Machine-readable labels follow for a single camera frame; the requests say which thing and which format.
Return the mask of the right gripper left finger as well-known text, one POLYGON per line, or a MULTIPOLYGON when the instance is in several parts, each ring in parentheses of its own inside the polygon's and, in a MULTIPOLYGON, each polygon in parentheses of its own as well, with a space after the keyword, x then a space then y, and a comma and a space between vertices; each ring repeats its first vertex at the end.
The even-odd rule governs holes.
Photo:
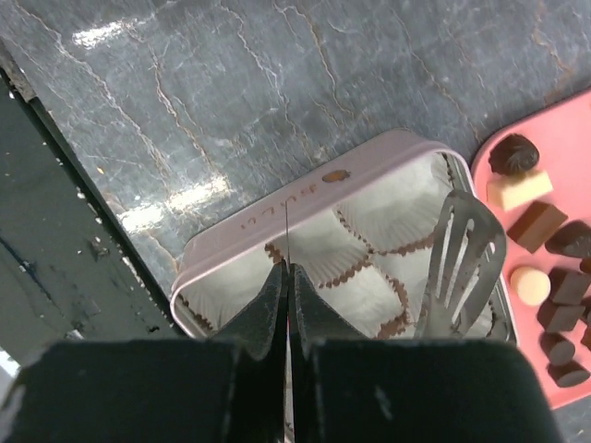
POLYGON ((259 293, 230 322, 204 341, 248 360, 283 359, 283 263, 271 268, 259 293))

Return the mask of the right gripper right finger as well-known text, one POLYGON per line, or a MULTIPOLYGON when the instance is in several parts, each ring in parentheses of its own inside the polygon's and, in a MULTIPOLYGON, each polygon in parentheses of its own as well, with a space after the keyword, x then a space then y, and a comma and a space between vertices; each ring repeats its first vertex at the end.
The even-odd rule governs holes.
POLYGON ((289 330, 294 360, 308 359, 316 341, 367 338, 320 297, 304 268, 296 263, 289 268, 289 330))

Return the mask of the pink chocolate tin box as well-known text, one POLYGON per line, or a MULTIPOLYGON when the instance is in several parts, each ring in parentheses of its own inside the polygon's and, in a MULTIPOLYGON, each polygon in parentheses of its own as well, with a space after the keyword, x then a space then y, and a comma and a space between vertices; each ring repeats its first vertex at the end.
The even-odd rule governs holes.
POLYGON ((387 131, 194 236, 172 287, 172 316, 187 335, 211 336, 255 298, 275 264, 289 260, 362 334, 409 338, 436 258, 451 272, 438 289, 458 332, 513 342, 503 281, 484 304, 469 301, 483 275, 460 271, 471 229, 434 244, 453 190, 475 190, 459 154, 407 130, 387 131))

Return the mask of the metal serving tongs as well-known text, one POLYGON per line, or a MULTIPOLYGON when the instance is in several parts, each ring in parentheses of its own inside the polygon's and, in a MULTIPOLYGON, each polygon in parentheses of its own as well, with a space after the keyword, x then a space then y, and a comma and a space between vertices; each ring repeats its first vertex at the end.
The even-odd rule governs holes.
POLYGON ((494 216, 466 193, 446 198, 432 247, 383 256, 326 212, 266 245, 274 261, 302 266, 316 291, 366 340, 482 338, 502 257, 484 255, 494 216))

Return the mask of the pink plastic tray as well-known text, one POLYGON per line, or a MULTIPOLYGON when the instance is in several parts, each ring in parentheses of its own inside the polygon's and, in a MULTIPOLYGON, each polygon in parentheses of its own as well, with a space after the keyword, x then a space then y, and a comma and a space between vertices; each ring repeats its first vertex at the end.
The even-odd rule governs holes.
POLYGON ((491 136, 472 176, 507 235, 513 329, 549 406, 589 396, 589 91, 491 136))

